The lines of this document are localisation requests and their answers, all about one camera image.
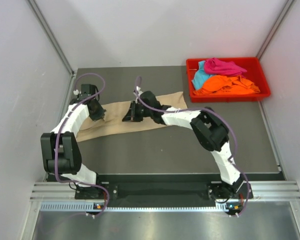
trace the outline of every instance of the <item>white wall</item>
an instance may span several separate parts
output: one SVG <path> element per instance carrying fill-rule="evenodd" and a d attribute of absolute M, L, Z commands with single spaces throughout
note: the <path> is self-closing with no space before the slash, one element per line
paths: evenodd
<path fill-rule="evenodd" d="M 287 176 L 300 187 L 300 0 L 261 59 L 272 97 L 266 114 Z"/>
<path fill-rule="evenodd" d="M 285 0 L 37 0 L 72 68 L 255 56 Z"/>
<path fill-rule="evenodd" d="M 18 237 L 44 175 L 40 136 L 57 123 L 70 75 L 25 0 L 0 0 L 0 240 Z"/>

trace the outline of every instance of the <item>red tray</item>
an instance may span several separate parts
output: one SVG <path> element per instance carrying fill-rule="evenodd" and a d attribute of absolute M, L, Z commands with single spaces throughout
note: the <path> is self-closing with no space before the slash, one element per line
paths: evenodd
<path fill-rule="evenodd" d="M 255 83 L 259 87 L 260 93 L 246 95 L 194 95 L 194 86 L 192 79 L 198 70 L 198 62 L 207 60 L 208 58 L 196 58 L 186 60 L 186 73 L 188 75 L 189 95 L 193 103 L 213 103 L 213 102 L 255 102 L 271 95 L 265 74 L 262 70 L 259 60 L 256 57 L 235 57 L 235 58 L 219 58 L 225 62 L 233 61 L 236 65 L 247 70 L 243 75 Z"/>

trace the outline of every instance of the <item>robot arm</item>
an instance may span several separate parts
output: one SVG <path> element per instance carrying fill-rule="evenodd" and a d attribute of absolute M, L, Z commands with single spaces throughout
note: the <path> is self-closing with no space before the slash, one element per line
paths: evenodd
<path fill-rule="evenodd" d="M 77 98 L 71 101 L 67 113 L 58 126 L 51 132 L 42 134 L 43 166 L 47 173 L 55 173 L 56 137 L 64 119 L 68 118 L 66 124 L 62 127 L 58 143 L 59 174 L 83 183 L 100 184 L 98 174 L 82 164 L 82 156 L 76 141 L 76 135 L 87 117 L 90 117 L 93 121 L 102 119 L 105 115 L 105 110 L 96 98 L 90 99 L 74 109 L 77 103 L 94 95 L 96 87 L 91 84 L 83 84 L 81 92 Z M 244 183 L 244 179 L 240 172 L 228 161 L 231 156 L 228 128 L 213 114 L 201 110 L 179 112 L 179 109 L 172 106 L 161 105 L 150 91 L 142 93 L 139 89 L 139 94 L 147 105 L 160 110 L 173 111 L 174 113 L 150 110 L 136 100 L 131 102 L 129 111 L 122 121 L 141 122 L 143 118 L 150 117 L 157 124 L 175 125 L 192 129 L 199 143 L 212 153 L 218 165 L 222 180 L 222 195 L 227 198 L 234 196 Z"/>
<path fill-rule="evenodd" d="M 43 157 L 44 170 L 47 173 L 55 173 L 55 146 L 56 137 L 62 123 L 67 121 L 62 127 L 59 148 L 58 148 L 58 171 L 61 176 L 68 179 L 88 184 L 96 184 L 98 175 L 89 170 L 82 164 L 81 153 L 76 141 L 77 133 L 86 118 L 90 117 L 93 121 L 102 119 L 105 116 L 105 110 L 102 108 L 96 98 L 90 99 L 84 104 L 75 106 L 85 98 L 96 93 L 96 86 L 91 84 L 82 84 L 81 93 L 73 99 L 68 107 L 61 122 L 51 132 L 44 133 L 41 136 L 41 150 Z"/>
<path fill-rule="evenodd" d="M 226 191 L 231 195 L 237 193 L 244 183 L 244 178 L 234 167 L 234 159 L 231 159 L 233 164 L 228 160 L 232 156 L 228 128 L 211 113 L 202 110 L 179 112 L 180 109 L 161 105 L 151 91 L 141 92 L 140 88 L 138 91 L 141 100 L 150 107 L 174 113 L 151 110 L 139 103 L 137 98 L 131 102 L 129 111 L 122 121 L 141 122 L 144 117 L 150 117 L 157 124 L 175 125 L 193 130 L 201 146 L 212 153 Z"/>

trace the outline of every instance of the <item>gray table surface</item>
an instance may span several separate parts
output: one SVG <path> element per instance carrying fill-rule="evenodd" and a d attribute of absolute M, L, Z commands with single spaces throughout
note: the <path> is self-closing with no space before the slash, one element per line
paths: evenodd
<path fill-rule="evenodd" d="M 101 104 L 134 100 L 138 75 L 142 76 L 141 89 L 156 96 L 183 91 L 188 107 L 209 106 L 233 128 L 238 141 L 235 162 L 242 171 L 278 172 L 257 102 L 192 103 L 185 66 L 80 68 L 77 77 L 84 73 L 105 78 Z M 102 87 L 95 76 L 86 76 L 81 83 Z M 177 126 L 94 138 L 80 142 L 79 148 L 83 163 L 100 174 L 219 173 L 211 153 L 201 147 L 193 131 Z"/>
<path fill-rule="evenodd" d="M 92 220 L 40 212 L 33 240 L 300 240 L 288 202 L 252 202 L 239 218 L 223 212 L 106 212 Z"/>

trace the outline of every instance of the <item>orange cloth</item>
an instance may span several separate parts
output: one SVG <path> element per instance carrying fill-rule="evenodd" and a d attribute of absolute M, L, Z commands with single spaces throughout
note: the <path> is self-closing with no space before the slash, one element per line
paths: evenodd
<path fill-rule="evenodd" d="M 203 84 L 202 88 L 194 90 L 195 95 L 245 95 L 258 94 L 259 88 L 242 76 L 215 75 Z"/>

